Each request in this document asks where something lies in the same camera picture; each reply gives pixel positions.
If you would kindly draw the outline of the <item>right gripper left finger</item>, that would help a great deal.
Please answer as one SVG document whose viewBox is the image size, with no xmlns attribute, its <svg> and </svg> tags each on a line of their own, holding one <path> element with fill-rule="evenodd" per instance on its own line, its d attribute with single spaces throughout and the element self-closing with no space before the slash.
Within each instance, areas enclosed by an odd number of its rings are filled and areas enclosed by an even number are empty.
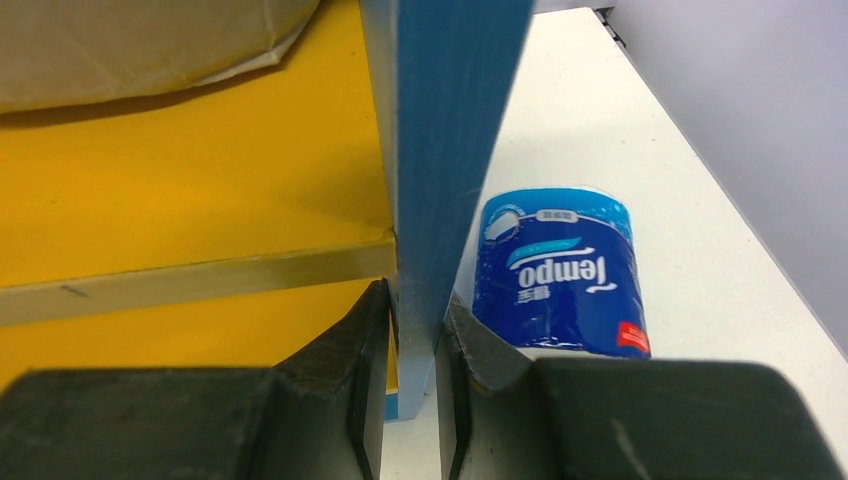
<svg viewBox="0 0 848 480">
<path fill-rule="evenodd" d="M 259 368 L 53 369 L 1 396 L 5 479 L 376 479 L 390 292 Z"/>
</svg>

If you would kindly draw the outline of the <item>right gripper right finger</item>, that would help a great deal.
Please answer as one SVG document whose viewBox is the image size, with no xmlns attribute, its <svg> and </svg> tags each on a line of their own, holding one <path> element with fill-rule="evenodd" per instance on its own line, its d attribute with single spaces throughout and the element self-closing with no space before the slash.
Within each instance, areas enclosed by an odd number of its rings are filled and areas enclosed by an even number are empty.
<svg viewBox="0 0 848 480">
<path fill-rule="evenodd" d="M 450 300 L 436 354 L 446 479 L 840 479 L 800 395 L 752 363 L 530 359 Z"/>
</svg>

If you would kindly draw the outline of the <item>blue shelf with coloured boards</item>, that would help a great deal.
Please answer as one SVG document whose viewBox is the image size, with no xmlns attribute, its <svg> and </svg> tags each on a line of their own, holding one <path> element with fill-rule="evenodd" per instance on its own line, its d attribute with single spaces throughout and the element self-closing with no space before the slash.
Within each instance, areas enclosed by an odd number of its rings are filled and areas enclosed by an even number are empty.
<svg viewBox="0 0 848 480">
<path fill-rule="evenodd" d="M 280 63 L 1 111 L 1 382 L 264 366 L 371 280 L 420 410 L 530 1 L 316 1 Z"/>
</svg>

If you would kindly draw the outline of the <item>brown paper roll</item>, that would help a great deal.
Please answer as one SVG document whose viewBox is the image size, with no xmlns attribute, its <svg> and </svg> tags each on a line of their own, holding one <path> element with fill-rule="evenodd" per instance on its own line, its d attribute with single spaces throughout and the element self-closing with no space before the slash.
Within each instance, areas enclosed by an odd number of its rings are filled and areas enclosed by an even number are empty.
<svg viewBox="0 0 848 480">
<path fill-rule="evenodd" d="M 4 1 L 1 111 L 155 96 L 276 65 L 316 1 Z"/>
</svg>

